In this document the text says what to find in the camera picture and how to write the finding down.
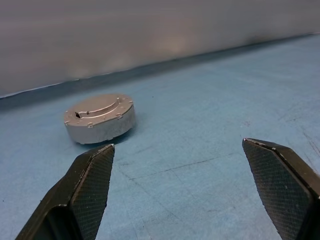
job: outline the metal panel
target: metal panel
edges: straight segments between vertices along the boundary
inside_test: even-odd
[[[4,0],[0,96],[316,32],[319,0]]]

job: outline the lid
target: lid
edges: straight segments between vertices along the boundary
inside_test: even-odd
[[[90,97],[64,113],[64,124],[90,128],[102,122],[122,118],[133,104],[129,96],[120,93]]]

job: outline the silver cylindrical object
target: silver cylindrical object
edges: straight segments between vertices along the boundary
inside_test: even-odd
[[[64,113],[71,138],[80,144],[111,140],[136,123],[134,103],[124,94],[103,94],[88,98]]]

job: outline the small bolt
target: small bolt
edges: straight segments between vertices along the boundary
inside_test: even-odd
[[[122,114],[121,114],[121,113],[117,113],[117,114],[116,114],[116,117],[117,117],[118,119],[122,119]]]

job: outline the round metal part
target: round metal part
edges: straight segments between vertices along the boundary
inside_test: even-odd
[[[64,124],[71,138],[81,144],[111,140],[136,123],[134,103],[124,94],[90,97],[64,113]]]

